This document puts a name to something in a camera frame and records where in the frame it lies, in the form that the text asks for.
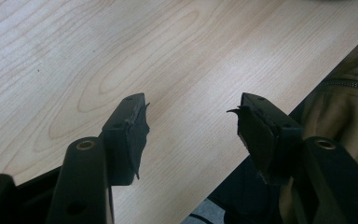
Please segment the dark fabric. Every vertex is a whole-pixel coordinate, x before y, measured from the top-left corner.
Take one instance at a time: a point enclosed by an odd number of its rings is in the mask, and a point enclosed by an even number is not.
[[[280,224],[279,193],[279,186],[264,183],[249,156],[209,199],[226,210],[226,224]]]

